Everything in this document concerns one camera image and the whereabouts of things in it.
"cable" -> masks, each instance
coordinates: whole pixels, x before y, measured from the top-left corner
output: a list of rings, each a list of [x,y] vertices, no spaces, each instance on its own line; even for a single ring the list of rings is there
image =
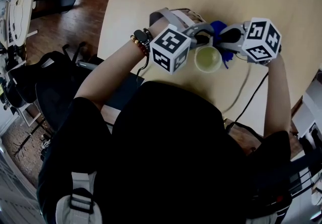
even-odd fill
[[[235,122],[237,122],[240,117],[244,114],[244,112],[246,111],[247,107],[249,106],[249,104],[251,103],[251,101],[253,100],[256,92],[259,90],[259,88],[262,86],[263,82],[265,81],[266,77],[268,76],[268,73],[264,76],[264,78],[261,80],[260,84],[257,86],[256,90],[254,91],[253,95],[251,96],[251,99],[248,101],[246,107],[244,108],[244,110],[241,112],[241,114],[238,116],[238,118],[235,120]]]
[[[236,56],[236,57],[238,57],[238,56],[237,56],[237,54],[235,54],[235,56]],[[241,58],[241,57],[238,57],[238,58],[239,58],[239,59],[241,59],[241,60],[245,60],[245,61],[247,61],[247,59],[243,59],[243,58]]]
[[[145,69],[147,67],[147,65],[149,64],[149,55],[146,57],[146,62],[145,62],[145,65],[143,67],[141,67],[137,73],[136,73],[136,88],[138,89],[139,88],[139,74],[141,72],[141,70]]]
[[[16,22],[16,18],[15,18],[15,11],[16,11],[17,7],[14,7],[14,14],[13,14],[13,18],[14,18],[14,23]],[[21,10],[21,20],[20,20],[20,33],[19,36],[17,36],[16,34],[16,29],[12,30],[11,33],[14,34],[16,37],[16,40],[18,40],[21,36],[21,30],[22,30],[22,20],[23,20],[23,16],[24,16],[24,11]]]
[[[246,111],[247,107],[249,106],[249,104],[252,102],[255,94],[257,93],[257,91],[259,90],[259,88],[262,86],[263,82],[265,81],[266,77],[268,76],[268,73],[264,76],[264,78],[261,80],[260,84],[257,86],[256,90],[254,91],[253,95],[251,96],[250,100],[248,101],[248,103],[246,104],[244,110],[241,112],[241,114],[238,116],[238,118],[230,125],[228,125],[226,127],[226,132],[230,133],[231,129],[233,128],[233,126],[235,125],[235,122],[237,122],[240,117],[244,114],[244,112]]]
[[[238,99],[239,99],[239,97],[240,97],[240,95],[241,95],[241,93],[242,93],[242,91],[243,91],[243,89],[245,87],[245,84],[248,81],[248,77],[250,76],[250,73],[251,73],[251,65],[249,64],[248,65],[248,70],[247,70],[247,74],[246,74],[245,80],[243,81],[243,84],[240,87],[240,90],[239,90],[239,92],[238,92],[238,94],[236,96],[236,99],[233,101],[233,103],[227,109],[225,109],[222,112],[222,114],[225,114],[228,110],[230,110],[236,104],[236,102],[238,101]]]

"cup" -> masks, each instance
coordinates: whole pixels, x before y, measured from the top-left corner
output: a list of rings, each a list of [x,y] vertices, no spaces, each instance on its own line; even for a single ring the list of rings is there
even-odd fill
[[[204,73],[212,73],[221,66],[221,54],[215,47],[206,45],[198,47],[195,53],[195,65]]]

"blue cloth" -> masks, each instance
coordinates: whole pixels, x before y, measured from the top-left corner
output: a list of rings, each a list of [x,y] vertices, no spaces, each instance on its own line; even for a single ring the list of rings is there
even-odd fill
[[[227,24],[223,23],[222,21],[214,21],[210,24],[215,31],[215,34],[213,36],[213,43],[212,46],[216,47],[216,45],[221,42],[221,38],[219,36],[220,32],[227,27]],[[216,47],[222,57],[222,62],[224,63],[225,67],[228,69],[227,62],[232,60],[233,58],[233,53],[229,51],[225,51],[221,48]]]

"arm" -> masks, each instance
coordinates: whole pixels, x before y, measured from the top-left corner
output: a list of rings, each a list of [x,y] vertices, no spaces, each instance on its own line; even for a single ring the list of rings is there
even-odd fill
[[[265,114],[264,137],[278,131],[289,132],[291,103],[284,61],[279,54],[268,66],[268,95]]]
[[[149,31],[155,37],[167,25],[167,20],[162,18],[154,23]],[[132,40],[129,40],[89,74],[75,98],[87,98],[101,110],[112,93],[143,58],[142,51]]]

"wooden table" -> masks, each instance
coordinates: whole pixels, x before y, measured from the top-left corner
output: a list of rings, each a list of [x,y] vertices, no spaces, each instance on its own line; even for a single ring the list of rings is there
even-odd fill
[[[283,36],[282,55],[292,105],[304,93],[322,62],[322,0],[109,0],[98,57],[109,57],[129,40],[136,29],[148,26],[151,12],[164,7],[187,7],[200,13],[209,22],[221,20],[228,25],[252,17],[271,19]],[[222,66],[215,73],[205,74],[194,66],[194,53],[189,52],[187,65],[173,76],[150,63],[142,77],[182,85],[207,98],[225,117],[236,119],[267,68],[235,58],[228,63],[229,69]],[[143,61],[140,62],[132,72],[136,73],[143,64]],[[231,107],[249,67],[251,72],[246,85],[240,98]],[[252,127],[259,134],[263,134],[266,97],[267,81],[240,119],[241,123]]]

